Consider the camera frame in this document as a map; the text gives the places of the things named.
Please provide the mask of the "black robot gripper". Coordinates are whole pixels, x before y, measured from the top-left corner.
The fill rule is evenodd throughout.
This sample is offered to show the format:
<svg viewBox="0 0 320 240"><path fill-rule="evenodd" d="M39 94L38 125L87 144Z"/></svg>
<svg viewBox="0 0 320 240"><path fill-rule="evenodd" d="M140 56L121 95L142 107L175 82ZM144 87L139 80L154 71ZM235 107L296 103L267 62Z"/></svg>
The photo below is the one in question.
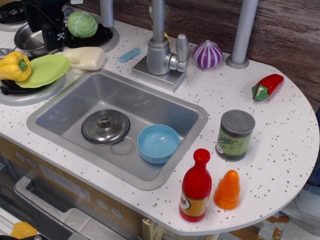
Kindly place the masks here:
<svg viewBox="0 0 320 240"><path fill-rule="evenodd" d="M32 32L42 31L44 48L50 52L65 45L66 25L63 6L66 0L22 0L23 10Z"/></svg>

